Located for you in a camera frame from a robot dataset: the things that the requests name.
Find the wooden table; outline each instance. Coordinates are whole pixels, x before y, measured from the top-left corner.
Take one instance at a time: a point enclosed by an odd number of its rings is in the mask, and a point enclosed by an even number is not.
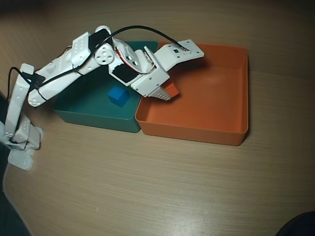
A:
[[[139,21],[249,49],[245,141],[229,147],[67,124],[47,106],[34,119],[46,136],[33,169],[9,167],[5,182],[35,235],[269,236],[315,208],[314,24],[278,3],[175,2],[138,3]],[[78,8],[94,14],[74,27],[80,18],[63,4],[49,17],[71,40],[102,17],[140,23],[127,1],[121,9],[86,1]],[[133,35],[122,39],[155,39]]]

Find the black cable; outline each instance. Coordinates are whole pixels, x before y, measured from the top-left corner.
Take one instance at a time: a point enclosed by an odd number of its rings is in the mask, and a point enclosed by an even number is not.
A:
[[[61,57],[66,51],[69,50],[69,48],[72,48],[72,46],[67,46],[67,47],[64,49],[64,51],[63,51],[58,57],[56,57],[56,58]]]
[[[22,72],[15,66],[11,67],[9,70],[9,75],[8,75],[8,93],[7,93],[7,97],[6,97],[6,101],[9,102],[9,96],[10,96],[10,84],[11,84],[11,73],[12,71],[15,70],[16,72],[19,73],[19,75],[26,81],[26,83],[28,83],[29,85],[31,84],[30,81],[28,81],[27,79],[25,79],[22,75]]]
[[[36,89],[36,90],[37,90],[37,92],[38,92],[39,96],[41,96],[41,98],[42,98],[42,99],[44,99],[44,100],[45,100],[45,102],[47,102],[48,100],[47,100],[46,98],[44,98],[44,96],[43,96],[43,95],[41,95],[41,93],[39,92],[39,89]]]
[[[84,60],[84,62],[83,62],[81,65],[79,65],[78,67],[73,68],[73,69],[71,69],[71,70],[65,71],[64,73],[61,73],[61,74],[59,74],[59,75],[56,75],[55,77],[51,78],[50,80],[48,80],[48,81],[42,83],[42,84],[39,86],[39,88],[45,86],[46,84],[49,84],[50,82],[53,82],[54,80],[56,80],[56,79],[58,79],[58,78],[60,78],[60,77],[62,77],[62,76],[64,76],[64,75],[67,75],[67,74],[72,73],[72,72],[77,72],[77,71],[79,71],[79,70],[91,59],[91,57],[94,55],[94,53],[95,53],[100,47],[102,47],[102,45],[103,45],[104,43],[106,43],[109,39],[111,39],[111,38],[114,37],[115,35],[117,35],[117,34],[123,32],[123,31],[131,30],[131,29],[143,29],[143,30],[152,31],[152,32],[154,32],[154,33],[157,33],[157,34],[161,35],[162,37],[166,38],[167,40],[171,41],[171,42],[174,43],[175,45],[177,45],[177,46],[179,46],[179,47],[181,47],[181,48],[183,48],[183,49],[186,49],[185,47],[183,47],[182,45],[180,45],[176,40],[174,40],[174,39],[172,39],[171,37],[167,36],[165,33],[162,33],[161,31],[158,31],[157,29],[154,29],[154,28],[151,28],[151,27],[148,27],[148,26],[127,26],[127,27],[123,27],[123,28],[121,28],[121,29],[119,29],[119,30],[113,32],[111,35],[107,36],[100,44],[98,44],[98,45],[96,46],[95,50],[94,50],[93,52],[91,52],[91,53],[88,55],[88,57]]]

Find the wire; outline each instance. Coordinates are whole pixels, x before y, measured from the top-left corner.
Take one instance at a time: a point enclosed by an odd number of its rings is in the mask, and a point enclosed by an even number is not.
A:
[[[6,96],[6,101],[9,102],[9,97],[10,97],[10,84],[11,84],[11,73],[12,71],[15,70],[16,72],[19,73],[19,75],[26,81],[26,83],[28,83],[29,85],[31,84],[30,81],[28,81],[27,79],[25,79],[22,75],[22,72],[15,66],[11,67],[9,70],[9,74],[8,74],[8,92],[7,92],[7,96]]]
[[[135,72],[137,72],[137,73],[139,73],[139,74],[141,74],[141,75],[147,75],[147,74],[151,73],[152,70],[153,70],[154,67],[155,67],[155,65],[153,64],[153,66],[152,66],[152,68],[149,70],[149,72],[142,72],[142,71],[139,71],[139,70],[137,70],[136,68],[134,68],[132,65],[130,65],[128,61],[125,60],[125,58],[124,58],[124,56],[123,56],[123,54],[122,54],[121,51],[119,51],[117,48],[116,48],[116,51],[117,51],[117,53],[118,53],[120,59],[121,59],[127,66],[129,66],[131,69],[133,69]]]
[[[72,48],[71,45],[67,46],[67,47],[64,49],[64,51],[63,51],[57,58],[59,58],[59,57],[61,57],[63,54],[65,54],[70,48]]]
[[[84,62],[83,62],[81,65],[77,66],[76,68],[73,68],[73,69],[70,69],[70,70],[68,70],[68,71],[65,71],[65,72],[63,72],[63,73],[61,73],[61,74],[59,74],[59,75],[56,75],[55,77],[51,78],[50,80],[48,80],[48,81],[42,83],[42,84],[39,86],[39,88],[45,86],[46,84],[49,84],[49,83],[53,82],[54,80],[56,80],[56,79],[58,79],[58,78],[60,78],[60,77],[62,77],[62,76],[64,76],[64,75],[70,74],[70,73],[72,73],[72,72],[77,72],[77,71],[79,71],[79,70],[80,70],[81,68],[83,68],[83,66],[91,59],[91,57],[94,56],[95,52],[96,52],[100,47],[103,46],[104,43],[106,43],[109,39],[111,39],[111,38],[114,37],[115,35],[117,35],[117,34],[119,34],[119,33],[121,33],[121,32],[124,32],[124,31],[126,31],[126,30],[131,30],[131,29],[143,29],[143,30],[152,31],[152,32],[154,32],[154,33],[157,33],[157,34],[161,35],[162,37],[166,38],[167,40],[171,41],[171,42],[174,43],[175,45],[177,45],[177,46],[183,48],[184,50],[187,50],[187,48],[185,48],[185,47],[183,47],[182,45],[180,45],[176,40],[172,39],[171,37],[167,36],[166,34],[162,33],[161,31],[158,31],[158,30],[156,30],[156,29],[154,29],[154,28],[151,28],[151,27],[148,27],[148,26],[127,26],[127,27],[121,28],[121,29],[119,29],[119,30],[113,32],[113,33],[110,34],[109,36],[107,36],[100,44],[98,44],[98,45],[96,46],[95,50],[94,50],[93,52],[91,52],[91,53],[88,55],[88,57],[84,60]]]

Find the orange tray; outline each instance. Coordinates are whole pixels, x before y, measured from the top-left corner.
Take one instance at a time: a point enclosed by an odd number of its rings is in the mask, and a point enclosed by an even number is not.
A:
[[[248,51],[198,46],[205,57],[169,71],[180,94],[142,97],[135,118],[147,135],[238,146],[248,130]]]

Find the dark object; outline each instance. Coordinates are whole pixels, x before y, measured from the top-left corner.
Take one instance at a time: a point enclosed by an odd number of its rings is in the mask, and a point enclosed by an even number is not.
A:
[[[315,236],[315,211],[296,216],[276,236]]]
[[[139,74],[135,72],[133,69],[131,69],[129,66],[126,64],[121,64],[117,66],[113,74],[116,75],[118,78],[120,78],[122,81],[125,83],[130,82],[134,78],[136,78]]]
[[[95,32],[89,36],[89,50],[94,52],[95,48],[109,36],[109,32],[106,29],[101,29],[98,32]],[[113,39],[110,38],[109,42],[110,45],[113,45]]]

